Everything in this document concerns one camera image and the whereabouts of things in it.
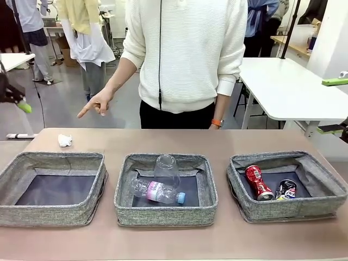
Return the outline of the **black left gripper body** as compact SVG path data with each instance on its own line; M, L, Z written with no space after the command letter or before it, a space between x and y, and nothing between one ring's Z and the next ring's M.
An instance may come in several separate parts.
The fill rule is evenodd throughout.
M1 103L19 103L25 98L25 88L1 73Z

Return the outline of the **person's right hand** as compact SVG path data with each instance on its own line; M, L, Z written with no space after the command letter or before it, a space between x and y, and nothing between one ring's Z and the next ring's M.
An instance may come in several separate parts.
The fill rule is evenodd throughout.
M77 117L82 118L88 111L94 109L101 116L105 116L109 108L109 102L113 99L114 92L104 88L98 94L90 98L89 102L78 113Z

